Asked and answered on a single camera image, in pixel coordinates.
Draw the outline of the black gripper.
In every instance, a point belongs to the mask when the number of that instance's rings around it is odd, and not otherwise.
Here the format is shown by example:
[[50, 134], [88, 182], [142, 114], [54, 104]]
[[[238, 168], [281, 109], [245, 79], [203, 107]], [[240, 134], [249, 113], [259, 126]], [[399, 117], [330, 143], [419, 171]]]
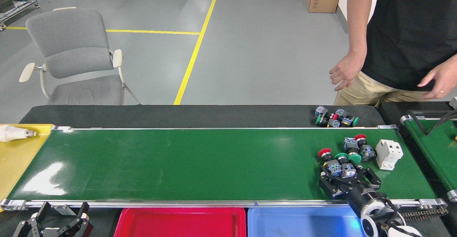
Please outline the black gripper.
[[331, 199], [342, 196], [357, 216], [370, 215], [386, 206], [380, 195], [381, 180], [370, 168], [356, 166], [356, 176], [349, 185], [348, 178], [331, 175], [324, 166], [320, 166], [319, 186]]

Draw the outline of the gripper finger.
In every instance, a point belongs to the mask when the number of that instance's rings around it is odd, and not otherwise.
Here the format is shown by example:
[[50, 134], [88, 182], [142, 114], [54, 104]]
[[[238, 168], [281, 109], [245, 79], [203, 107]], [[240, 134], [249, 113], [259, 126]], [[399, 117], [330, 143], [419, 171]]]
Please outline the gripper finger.
[[43, 237], [44, 234], [41, 232], [44, 230], [42, 223], [50, 209], [50, 203], [44, 202], [39, 211], [34, 213], [30, 219], [18, 223], [18, 226], [13, 233], [13, 237], [27, 237], [30, 231], [32, 232], [33, 237]]
[[54, 232], [54, 237], [89, 237], [93, 230], [93, 225], [87, 215], [89, 207], [87, 202], [83, 202], [76, 218], [70, 224]]

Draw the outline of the person's right hand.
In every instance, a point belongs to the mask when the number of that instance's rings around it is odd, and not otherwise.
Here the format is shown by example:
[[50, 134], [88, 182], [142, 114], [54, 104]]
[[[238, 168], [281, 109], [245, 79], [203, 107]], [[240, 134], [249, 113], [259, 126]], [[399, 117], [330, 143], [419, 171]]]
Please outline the person's right hand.
[[366, 51], [349, 51], [332, 69], [330, 79], [335, 91], [341, 91], [356, 79], [361, 71], [366, 58]]

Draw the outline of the person's left hand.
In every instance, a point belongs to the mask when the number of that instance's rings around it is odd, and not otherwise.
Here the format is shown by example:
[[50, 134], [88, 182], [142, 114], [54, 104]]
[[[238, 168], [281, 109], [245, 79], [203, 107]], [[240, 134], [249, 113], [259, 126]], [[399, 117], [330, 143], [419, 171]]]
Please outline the person's left hand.
[[457, 55], [433, 68], [417, 86], [424, 87], [432, 80], [435, 81], [433, 89], [426, 92], [422, 99], [440, 99], [454, 90], [457, 84]]

